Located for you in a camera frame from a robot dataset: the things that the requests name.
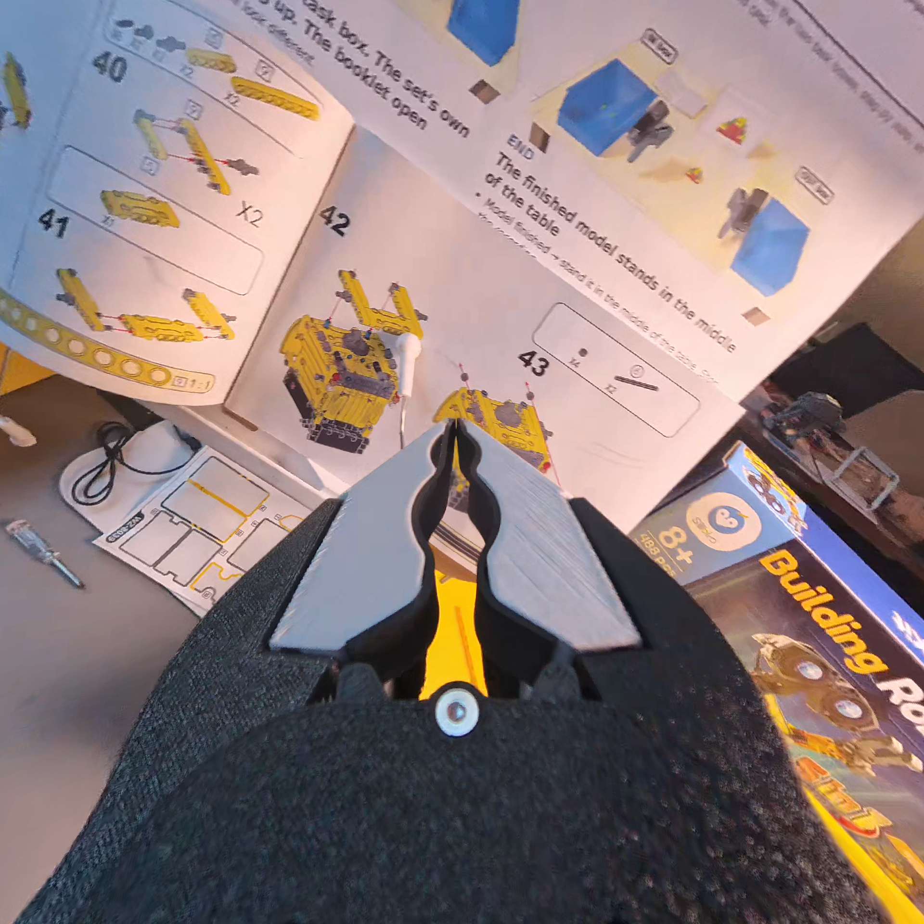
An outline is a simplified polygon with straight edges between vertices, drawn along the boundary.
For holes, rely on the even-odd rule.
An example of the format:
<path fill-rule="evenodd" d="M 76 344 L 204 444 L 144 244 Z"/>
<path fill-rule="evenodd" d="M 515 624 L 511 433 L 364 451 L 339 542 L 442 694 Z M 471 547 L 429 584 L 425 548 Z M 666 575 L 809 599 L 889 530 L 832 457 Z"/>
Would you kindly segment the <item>printed task instruction sheet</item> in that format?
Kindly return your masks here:
<path fill-rule="evenodd" d="M 922 2 L 208 2 L 729 396 L 922 218 Z"/>

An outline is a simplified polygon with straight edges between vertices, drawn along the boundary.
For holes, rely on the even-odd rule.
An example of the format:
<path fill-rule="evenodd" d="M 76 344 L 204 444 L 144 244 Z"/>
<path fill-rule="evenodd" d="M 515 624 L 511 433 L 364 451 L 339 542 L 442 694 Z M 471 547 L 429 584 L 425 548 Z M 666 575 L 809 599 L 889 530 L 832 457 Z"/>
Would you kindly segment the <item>instruction booklet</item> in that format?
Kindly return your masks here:
<path fill-rule="evenodd" d="M 2 344 L 343 487 L 468 418 L 621 525 L 742 415 L 208 2 L 2 2 Z"/>

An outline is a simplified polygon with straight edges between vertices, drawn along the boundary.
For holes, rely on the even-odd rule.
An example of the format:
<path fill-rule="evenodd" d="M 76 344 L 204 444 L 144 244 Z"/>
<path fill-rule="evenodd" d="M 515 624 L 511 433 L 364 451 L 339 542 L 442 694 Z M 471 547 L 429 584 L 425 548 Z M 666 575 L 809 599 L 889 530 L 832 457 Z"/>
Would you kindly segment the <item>clear-handled small screwdriver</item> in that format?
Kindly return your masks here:
<path fill-rule="evenodd" d="M 19 519 L 7 523 L 5 527 L 6 533 L 18 542 L 33 559 L 51 566 L 58 574 L 65 577 L 71 585 L 76 588 L 85 589 L 86 583 L 71 570 L 62 560 L 58 551 L 54 550 L 52 545 L 39 534 L 29 521 Z"/>

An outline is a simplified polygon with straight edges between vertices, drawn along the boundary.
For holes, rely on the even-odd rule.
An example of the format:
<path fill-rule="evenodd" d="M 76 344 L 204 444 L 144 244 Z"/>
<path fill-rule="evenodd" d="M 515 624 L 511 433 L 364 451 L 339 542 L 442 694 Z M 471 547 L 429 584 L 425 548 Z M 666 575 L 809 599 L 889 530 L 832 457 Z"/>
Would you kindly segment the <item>metal bracket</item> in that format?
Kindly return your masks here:
<path fill-rule="evenodd" d="M 900 483 L 898 473 L 868 446 L 856 446 L 830 473 L 826 484 L 861 512 L 874 514 Z"/>

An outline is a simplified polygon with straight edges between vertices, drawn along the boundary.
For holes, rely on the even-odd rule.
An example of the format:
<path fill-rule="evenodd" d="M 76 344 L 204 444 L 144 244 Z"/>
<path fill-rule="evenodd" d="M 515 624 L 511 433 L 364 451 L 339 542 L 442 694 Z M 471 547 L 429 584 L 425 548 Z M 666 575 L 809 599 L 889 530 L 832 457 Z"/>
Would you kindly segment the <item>dark toy robot figure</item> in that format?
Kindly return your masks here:
<path fill-rule="evenodd" d="M 821 431 L 844 434 L 847 426 L 839 401 L 823 391 L 806 391 L 762 420 L 765 430 L 790 448 Z"/>

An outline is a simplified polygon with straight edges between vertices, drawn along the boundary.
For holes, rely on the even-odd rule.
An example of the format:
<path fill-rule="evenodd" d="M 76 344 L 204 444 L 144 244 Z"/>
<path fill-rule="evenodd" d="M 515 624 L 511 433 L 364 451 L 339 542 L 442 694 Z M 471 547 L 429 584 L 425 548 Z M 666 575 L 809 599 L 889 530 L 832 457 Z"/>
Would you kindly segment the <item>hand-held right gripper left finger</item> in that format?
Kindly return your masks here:
<path fill-rule="evenodd" d="M 371 665 L 395 679 L 438 625 L 430 539 L 443 519 L 457 424 L 438 423 L 351 487 L 270 647 Z"/>

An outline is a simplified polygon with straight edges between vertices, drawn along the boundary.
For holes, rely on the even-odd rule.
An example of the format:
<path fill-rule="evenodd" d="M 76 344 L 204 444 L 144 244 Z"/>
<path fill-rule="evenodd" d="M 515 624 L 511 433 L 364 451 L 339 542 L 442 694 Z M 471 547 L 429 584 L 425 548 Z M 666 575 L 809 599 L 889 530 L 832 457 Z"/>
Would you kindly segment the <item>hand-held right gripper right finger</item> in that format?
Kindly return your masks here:
<path fill-rule="evenodd" d="M 571 501 L 490 433 L 458 422 L 469 517 L 481 534 L 475 625 L 503 674 L 535 683 L 558 650 L 566 660 L 638 649 L 630 618 Z"/>

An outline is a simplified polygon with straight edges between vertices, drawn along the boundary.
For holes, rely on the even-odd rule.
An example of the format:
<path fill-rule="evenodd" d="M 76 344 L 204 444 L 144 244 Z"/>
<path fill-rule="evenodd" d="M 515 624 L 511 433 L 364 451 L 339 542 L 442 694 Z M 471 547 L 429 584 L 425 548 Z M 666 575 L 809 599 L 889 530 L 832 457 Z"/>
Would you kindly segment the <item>robot kit box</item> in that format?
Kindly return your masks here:
<path fill-rule="evenodd" d="M 922 922 L 922 616 L 736 442 L 633 540 L 711 616 L 896 922 Z"/>

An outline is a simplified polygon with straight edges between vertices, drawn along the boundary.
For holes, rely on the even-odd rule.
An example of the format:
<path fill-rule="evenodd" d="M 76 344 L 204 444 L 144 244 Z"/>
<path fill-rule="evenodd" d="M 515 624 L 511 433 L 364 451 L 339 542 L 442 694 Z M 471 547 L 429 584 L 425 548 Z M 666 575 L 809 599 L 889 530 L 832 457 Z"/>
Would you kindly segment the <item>grey desk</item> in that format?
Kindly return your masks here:
<path fill-rule="evenodd" d="M 2 527 L 25 520 L 86 587 L 1 538 L 1 917 L 45 883 L 96 806 L 112 763 L 167 663 L 200 622 L 113 555 L 61 497 L 64 467 L 118 415 L 98 394 L 49 377 L 2 399 L 35 446 L 2 437 Z"/>

